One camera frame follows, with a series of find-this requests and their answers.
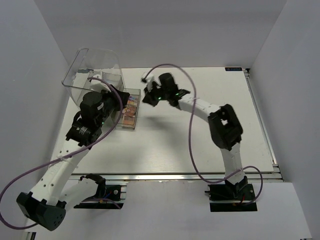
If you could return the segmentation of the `colourful eyeshadow palette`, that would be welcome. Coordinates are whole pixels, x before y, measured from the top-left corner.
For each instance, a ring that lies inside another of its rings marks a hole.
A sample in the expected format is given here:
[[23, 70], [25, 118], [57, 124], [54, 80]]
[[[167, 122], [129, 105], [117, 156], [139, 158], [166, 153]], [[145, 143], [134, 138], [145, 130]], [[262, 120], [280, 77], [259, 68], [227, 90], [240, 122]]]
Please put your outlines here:
[[132, 106], [137, 106], [137, 105], [138, 105], [138, 102], [139, 102], [139, 98], [136, 97], [136, 96], [131, 95], [131, 96], [128, 98], [127, 104], [128, 104], [128, 105], [132, 105]]

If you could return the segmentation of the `brown quad eyeshadow palette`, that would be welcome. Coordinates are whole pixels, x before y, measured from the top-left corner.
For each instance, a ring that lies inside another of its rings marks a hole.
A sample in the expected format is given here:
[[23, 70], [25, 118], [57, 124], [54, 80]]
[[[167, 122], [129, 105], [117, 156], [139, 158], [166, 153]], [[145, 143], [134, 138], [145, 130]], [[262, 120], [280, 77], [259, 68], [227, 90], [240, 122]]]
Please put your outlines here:
[[122, 124], [126, 128], [135, 128], [135, 116], [124, 115], [122, 119]]

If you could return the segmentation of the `clear acrylic makeup organizer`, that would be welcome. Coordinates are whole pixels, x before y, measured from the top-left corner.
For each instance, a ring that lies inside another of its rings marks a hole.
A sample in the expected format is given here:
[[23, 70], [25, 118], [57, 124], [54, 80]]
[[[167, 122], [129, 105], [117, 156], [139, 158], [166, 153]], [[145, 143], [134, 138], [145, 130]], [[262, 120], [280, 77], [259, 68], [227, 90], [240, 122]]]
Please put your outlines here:
[[[113, 85], [121, 92], [127, 92], [130, 96], [138, 98], [137, 110], [135, 114], [135, 128], [138, 118], [138, 110], [141, 100], [141, 91], [136, 88], [128, 88], [125, 85], [123, 72], [120, 67], [118, 55], [112, 50], [80, 48], [73, 60], [71, 60], [68, 70], [61, 81], [68, 91], [71, 99], [77, 107], [80, 106], [83, 96], [90, 92], [101, 90], [109, 91], [108, 85]], [[114, 112], [108, 119], [109, 123], [114, 123], [118, 116], [121, 116], [117, 127], [134, 130], [135, 128], [123, 125], [123, 112]]]

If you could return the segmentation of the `multicolour square palette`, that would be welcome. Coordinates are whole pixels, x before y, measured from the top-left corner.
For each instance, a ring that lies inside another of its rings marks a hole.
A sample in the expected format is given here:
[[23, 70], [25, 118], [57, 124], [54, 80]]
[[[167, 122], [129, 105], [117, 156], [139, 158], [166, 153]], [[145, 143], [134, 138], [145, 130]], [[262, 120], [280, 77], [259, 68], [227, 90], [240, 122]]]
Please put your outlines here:
[[122, 111], [126, 116], [133, 117], [136, 115], [137, 107], [135, 105], [128, 104]]

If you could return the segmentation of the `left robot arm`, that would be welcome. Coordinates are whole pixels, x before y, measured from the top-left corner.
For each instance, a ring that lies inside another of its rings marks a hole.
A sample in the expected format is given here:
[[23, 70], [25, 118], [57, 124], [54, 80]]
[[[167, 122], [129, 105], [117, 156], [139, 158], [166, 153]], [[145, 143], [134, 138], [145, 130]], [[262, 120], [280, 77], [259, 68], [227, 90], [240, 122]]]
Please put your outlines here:
[[21, 192], [16, 202], [22, 213], [36, 224], [54, 231], [62, 223], [67, 211], [82, 201], [99, 200], [107, 192], [106, 180], [97, 174], [82, 176], [79, 182], [63, 190], [80, 161], [89, 153], [94, 143], [102, 139], [102, 126], [114, 112], [121, 112], [130, 94], [111, 90], [89, 91], [80, 103], [65, 142], [57, 157], [28, 192]]

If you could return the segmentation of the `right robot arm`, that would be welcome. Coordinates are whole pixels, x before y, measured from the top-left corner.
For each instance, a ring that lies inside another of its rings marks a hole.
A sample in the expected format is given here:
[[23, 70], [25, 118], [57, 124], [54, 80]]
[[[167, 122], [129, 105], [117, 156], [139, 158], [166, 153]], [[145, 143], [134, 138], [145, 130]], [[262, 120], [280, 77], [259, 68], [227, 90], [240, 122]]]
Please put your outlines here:
[[248, 179], [243, 172], [240, 154], [243, 128], [233, 107], [229, 104], [217, 106], [192, 96], [189, 90], [178, 87], [171, 73], [163, 73], [158, 79], [159, 83], [150, 73], [142, 76], [141, 81], [146, 84], [143, 103], [155, 107], [159, 101], [167, 101], [172, 107], [208, 123], [211, 139], [222, 155], [225, 169], [222, 181], [226, 195], [238, 199], [243, 195]]

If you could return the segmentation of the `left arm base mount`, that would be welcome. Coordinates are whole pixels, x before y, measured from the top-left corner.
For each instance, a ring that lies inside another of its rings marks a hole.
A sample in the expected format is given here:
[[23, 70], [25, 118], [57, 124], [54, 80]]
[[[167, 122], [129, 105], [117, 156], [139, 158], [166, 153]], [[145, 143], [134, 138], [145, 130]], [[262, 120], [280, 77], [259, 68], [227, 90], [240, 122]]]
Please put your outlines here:
[[94, 180], [98, 184], [95, 195], [90, 196], [75, 205], [74, 209], [99, 209], [99, 210], [121, 210], [126, 199], [127, 185], [125, 183], [112, 183], [100, 175], [82, 175], [82, 180]]

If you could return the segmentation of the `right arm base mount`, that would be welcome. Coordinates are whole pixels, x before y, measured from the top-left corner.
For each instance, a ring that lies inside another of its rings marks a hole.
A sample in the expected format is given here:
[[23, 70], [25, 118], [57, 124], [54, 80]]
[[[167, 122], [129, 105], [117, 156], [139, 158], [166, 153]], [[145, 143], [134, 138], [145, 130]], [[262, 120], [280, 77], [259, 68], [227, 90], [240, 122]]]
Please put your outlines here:
[[236, 213], [257, 212], [257, 204], [254, 201], [256, 195], [252, 184], [246, 185], [235, 195], [225, 184], [211, 184], [204, 192], [209, 198], [210, 211], [212, 213]]

